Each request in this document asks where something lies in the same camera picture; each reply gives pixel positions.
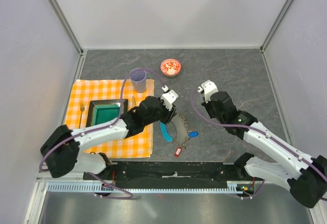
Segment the blue carabiner keyring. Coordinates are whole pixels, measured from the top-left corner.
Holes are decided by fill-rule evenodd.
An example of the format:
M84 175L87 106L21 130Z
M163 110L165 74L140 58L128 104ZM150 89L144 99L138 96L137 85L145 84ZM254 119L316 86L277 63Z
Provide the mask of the blue carabiner keyring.
M169 135L166 125L164 123L160 122L159 127L160 127L160 131L161 131L163 138L167 142L172 142L173 138Z

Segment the blue key tag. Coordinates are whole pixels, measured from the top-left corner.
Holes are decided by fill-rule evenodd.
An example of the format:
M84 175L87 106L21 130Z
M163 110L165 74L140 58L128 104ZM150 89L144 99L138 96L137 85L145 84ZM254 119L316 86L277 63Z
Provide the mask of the blue key tag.
M194 137L196 137L198 135L199 135L199 133L197 131L192 131L192 132L189 133L190 138L194 138Z

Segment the red key tag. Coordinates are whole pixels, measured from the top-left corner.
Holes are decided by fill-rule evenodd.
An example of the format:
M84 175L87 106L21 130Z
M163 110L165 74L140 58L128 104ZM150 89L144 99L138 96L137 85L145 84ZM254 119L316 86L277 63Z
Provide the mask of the red key tag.
M182 147L177 147L174 153L175 157L179 157L182 152Z

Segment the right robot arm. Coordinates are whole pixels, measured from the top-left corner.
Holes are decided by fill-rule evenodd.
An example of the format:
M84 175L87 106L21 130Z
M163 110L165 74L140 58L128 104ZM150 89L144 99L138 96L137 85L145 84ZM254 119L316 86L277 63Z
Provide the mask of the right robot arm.
M239 139L257 147L275 162L269 163L253 154L238 158L234 174L240 180L258 177L288 190L293 198L313 208L326 194L326 158L313 157L283 141L248 112L238 110L227 92L198 90L209 122L225 128Z

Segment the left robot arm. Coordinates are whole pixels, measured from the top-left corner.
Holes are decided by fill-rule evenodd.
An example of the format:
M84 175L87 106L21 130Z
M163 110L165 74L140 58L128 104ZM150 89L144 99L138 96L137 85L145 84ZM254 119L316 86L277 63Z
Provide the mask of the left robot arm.
M51 177L60 178L73 171L80 164L85 150L114 140L133 137L157 121L167 124L176 116L174 102L177 94L168 92L161 97L148 96L139 106L106 123L86 128L69 129L66 125L57 127L40 152L41 165Z

